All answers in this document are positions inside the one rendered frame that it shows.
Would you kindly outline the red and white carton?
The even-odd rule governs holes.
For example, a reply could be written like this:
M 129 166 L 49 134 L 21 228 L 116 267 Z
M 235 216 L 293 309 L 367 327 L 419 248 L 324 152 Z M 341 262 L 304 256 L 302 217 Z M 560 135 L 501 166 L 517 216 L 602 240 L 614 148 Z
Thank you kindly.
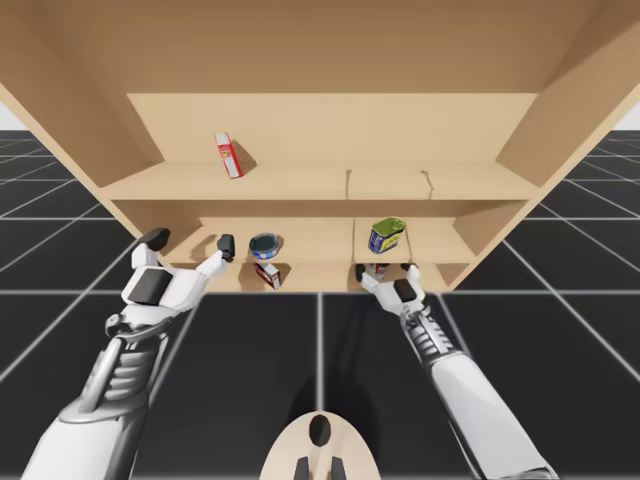
M 272 263 L 258 262 L 255 264 L 257 274 L 274 290 L 281 286 L 281 272 Z

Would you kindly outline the blue flat can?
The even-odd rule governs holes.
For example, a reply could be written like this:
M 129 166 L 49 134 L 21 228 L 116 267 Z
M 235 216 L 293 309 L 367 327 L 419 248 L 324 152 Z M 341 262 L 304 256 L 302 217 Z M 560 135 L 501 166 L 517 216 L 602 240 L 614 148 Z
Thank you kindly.
M 282 237 L 263 232 L 249 240 L 249 251 L 258 260 L 269 260 L 278 255 L 283 245 Z

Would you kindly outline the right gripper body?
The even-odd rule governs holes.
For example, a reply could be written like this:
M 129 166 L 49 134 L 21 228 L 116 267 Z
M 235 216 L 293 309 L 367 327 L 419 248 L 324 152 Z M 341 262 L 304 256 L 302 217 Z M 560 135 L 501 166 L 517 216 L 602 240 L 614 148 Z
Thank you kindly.
M 425 309 L 425 293 L 407 279 L 379 283 L 372 290 L 381 307 L 397 316 L 406 316 Z

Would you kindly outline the pale wooden shelf unit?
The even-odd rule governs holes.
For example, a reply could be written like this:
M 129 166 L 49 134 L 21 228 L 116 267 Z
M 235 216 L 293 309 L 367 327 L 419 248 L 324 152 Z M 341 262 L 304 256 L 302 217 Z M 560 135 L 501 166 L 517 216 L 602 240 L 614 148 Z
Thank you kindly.
M 0 102 L 166 263 L 234 235 L 219 291 L 262 232 L 289 292 L 453 290 L 639 101 L 640 0 L 0 0 Z

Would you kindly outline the tan robot part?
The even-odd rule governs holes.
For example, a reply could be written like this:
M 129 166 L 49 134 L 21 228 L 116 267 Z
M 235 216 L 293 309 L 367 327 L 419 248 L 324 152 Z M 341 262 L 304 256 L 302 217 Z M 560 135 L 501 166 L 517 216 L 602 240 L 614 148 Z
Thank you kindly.
M 307 413 L 279 434 L 259 480 L 381 480 L 360 433 L 342 417 Z

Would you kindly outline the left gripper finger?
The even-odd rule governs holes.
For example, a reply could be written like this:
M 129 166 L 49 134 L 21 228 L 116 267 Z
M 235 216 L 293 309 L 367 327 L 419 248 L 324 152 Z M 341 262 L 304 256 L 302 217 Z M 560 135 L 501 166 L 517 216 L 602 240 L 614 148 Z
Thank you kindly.
M 232 234 L 222 234 L 216 246 L 216 252 L 196 268 L 205 283 L 220 276 L 235 259 L 235 239 Z
M 157 254 L 167 245 L 170 235 L 168 228 L 158 227 L 140 237 L 131 252 L 131 268 L 158 266 Z

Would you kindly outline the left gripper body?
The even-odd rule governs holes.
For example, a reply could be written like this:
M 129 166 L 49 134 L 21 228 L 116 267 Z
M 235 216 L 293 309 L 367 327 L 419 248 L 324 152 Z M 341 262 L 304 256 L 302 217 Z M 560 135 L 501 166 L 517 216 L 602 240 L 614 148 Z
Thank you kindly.
M 209 278 L 197 270 L 144 266 L 134 271 L 121 297 L 123 315 L 190 310 L 204 292 Z

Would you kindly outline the green and blue rectangular can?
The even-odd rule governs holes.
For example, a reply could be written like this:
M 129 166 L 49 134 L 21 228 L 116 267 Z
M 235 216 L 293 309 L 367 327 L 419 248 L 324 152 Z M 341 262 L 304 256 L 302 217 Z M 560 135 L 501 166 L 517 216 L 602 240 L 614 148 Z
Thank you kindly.
M 394 248 L 405 228 L 405 222 L 397 217 L 388 217 L 378 221 L 372 225 L 368 248 L 374 254 L 382 254 Z

